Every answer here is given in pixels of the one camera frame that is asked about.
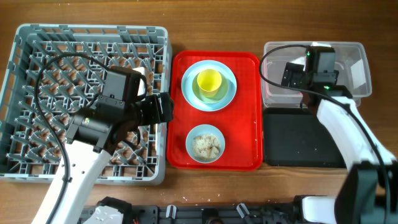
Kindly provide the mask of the light blue bowl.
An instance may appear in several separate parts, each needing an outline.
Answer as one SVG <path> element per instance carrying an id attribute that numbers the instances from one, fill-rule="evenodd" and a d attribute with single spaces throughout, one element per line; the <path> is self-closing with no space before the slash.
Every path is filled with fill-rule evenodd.
<path id="1" fill-rule="evenodd" d="M 192 150 L 193 139 L 195 137 L 199 136 L 199 135 L 202 135 L 202 134 L 214 134 L 220 140 L 220 144 L 221 144 L 220 153 L 213 160 L 206 161 L 206 160 L 198 159 L 193 154 L 193 150 Z M 186 146 L 186 150 L 187 150 L 189 156 L 194 161 L 197 161 L 197 162 L 202 163 L 202 164 L 209 164 L 209 163 L 215 162 L 215 161 L 217 161 L 218 159 L 221 158 L 221 156 L 223 155 L 224 150 L 225 150 L 226 141 L 224 139 L 224 136 L 223 136 L 222 132 L 218 128 L 216 128 L 215 126 L 209 125 L 209 124 L 201 124 L 201 125 L 198 125 L 198 126 L 194 127 L 188 133 L 188 135 L 186 137 L 186 141 L 185 141 L 185 146 Z"/>

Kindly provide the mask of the rice food waste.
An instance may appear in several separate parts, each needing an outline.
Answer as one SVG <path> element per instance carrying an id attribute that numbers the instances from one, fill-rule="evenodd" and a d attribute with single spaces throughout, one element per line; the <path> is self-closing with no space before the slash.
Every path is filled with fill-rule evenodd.
<path id="1" fill-rule="evenodd" d="M 192 150 L 196 158 L 213 160 L 220 153 L 220 140 L 214 134 L 202 134 L 193 139 Z"/>

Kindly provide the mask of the white napkin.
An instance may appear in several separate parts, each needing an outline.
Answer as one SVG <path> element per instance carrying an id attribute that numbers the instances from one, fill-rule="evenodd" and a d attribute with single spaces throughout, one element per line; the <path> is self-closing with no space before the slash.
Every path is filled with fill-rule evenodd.
<path id="1" fill-rule="evenodd" d="M 312 47 L 331 47 L 330 44 L 324 44 L 324 43 L 319 43 L 319 42 L 312 42 L 310 45 Z M 294 64 L 298 64 L 298 65 L 305 65 L 305 57 L 301 56 L 294 60 L 291 60 L 290 62 L 294 63 Z"/>

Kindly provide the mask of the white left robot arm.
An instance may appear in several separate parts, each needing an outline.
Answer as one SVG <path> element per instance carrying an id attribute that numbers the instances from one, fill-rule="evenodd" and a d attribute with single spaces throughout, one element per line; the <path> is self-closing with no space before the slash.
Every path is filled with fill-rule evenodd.
<path id="1" fill-rule="evenodd" d="M 100 95 L 94 108 L 78 110 L 70 121 L 62 161 L 34 223 L 76 223 L 88 196 L 118 144 L 140 126 L 173 119 L 174 102 L 168 93 L 142 101 Z"/>

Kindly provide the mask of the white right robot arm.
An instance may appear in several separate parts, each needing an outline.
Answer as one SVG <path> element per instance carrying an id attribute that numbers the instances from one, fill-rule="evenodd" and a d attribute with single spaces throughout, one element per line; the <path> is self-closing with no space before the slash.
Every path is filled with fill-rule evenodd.
<path id="1" fill-rule="evenodd" d="M 397 158 L 371 132 L 338 71 L 288 62 L 282 86 L 303 93 L 349 172 L 336 197 L 304 196 L 302 218 L 312 223 L 397 223 Z"/>

